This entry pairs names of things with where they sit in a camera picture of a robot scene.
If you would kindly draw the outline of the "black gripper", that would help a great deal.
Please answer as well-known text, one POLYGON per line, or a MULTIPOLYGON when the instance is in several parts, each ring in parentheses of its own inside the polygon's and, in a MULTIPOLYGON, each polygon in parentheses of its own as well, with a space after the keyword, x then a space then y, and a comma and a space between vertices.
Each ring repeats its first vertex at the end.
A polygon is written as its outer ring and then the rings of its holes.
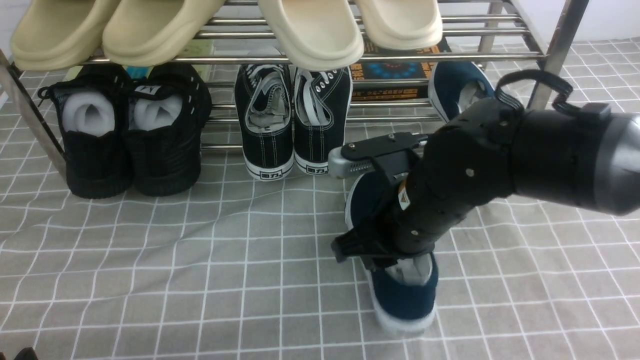
POLYGON ((385 184, 372 212, 333 240, 337 262, 359 257, 371 269, 417 258, 473 208, 515 192, 510 146, 524 113, 514 98, 485 98, 430 134, 417 164, 385 184))

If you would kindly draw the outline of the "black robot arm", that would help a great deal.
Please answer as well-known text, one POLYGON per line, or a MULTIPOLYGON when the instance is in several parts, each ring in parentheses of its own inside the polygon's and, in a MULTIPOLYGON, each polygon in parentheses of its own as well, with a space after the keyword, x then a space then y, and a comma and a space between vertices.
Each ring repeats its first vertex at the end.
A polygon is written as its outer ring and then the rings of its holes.
POLYGON ((515 109, 485 98, 434 133, 334 148, 331 177, 372 173, 376 190, 331 245, 370 269, 430 253, 474 208, 519 195, 615 216, 639 209, 639 116, 608 104, 515 109))

